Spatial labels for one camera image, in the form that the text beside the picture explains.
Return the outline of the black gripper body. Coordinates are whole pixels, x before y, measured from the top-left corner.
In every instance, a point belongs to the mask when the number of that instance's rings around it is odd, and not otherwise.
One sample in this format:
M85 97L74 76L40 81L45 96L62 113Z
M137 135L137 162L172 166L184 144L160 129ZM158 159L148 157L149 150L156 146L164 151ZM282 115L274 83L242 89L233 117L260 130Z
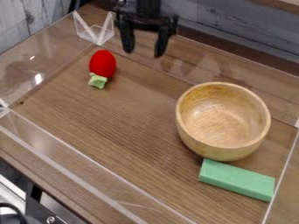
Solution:
M133 30L156 32L165 28L170 35L176 34L178 16L164 13L161 10L162 0L116 0L116 28L120 33L133 35Z

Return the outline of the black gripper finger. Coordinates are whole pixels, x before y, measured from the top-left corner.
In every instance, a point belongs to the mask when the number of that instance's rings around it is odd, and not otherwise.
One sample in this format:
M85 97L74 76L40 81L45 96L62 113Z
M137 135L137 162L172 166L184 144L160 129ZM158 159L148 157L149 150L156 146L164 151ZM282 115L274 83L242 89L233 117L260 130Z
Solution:
M154 42L153 56L161 57L168 45L169 31L165 27L158 29L157 40Z
M126 53L130 53L134 50L134 43L136 43L136 37L130 23L121 20L118 22L118 30L120 30L122 49Z

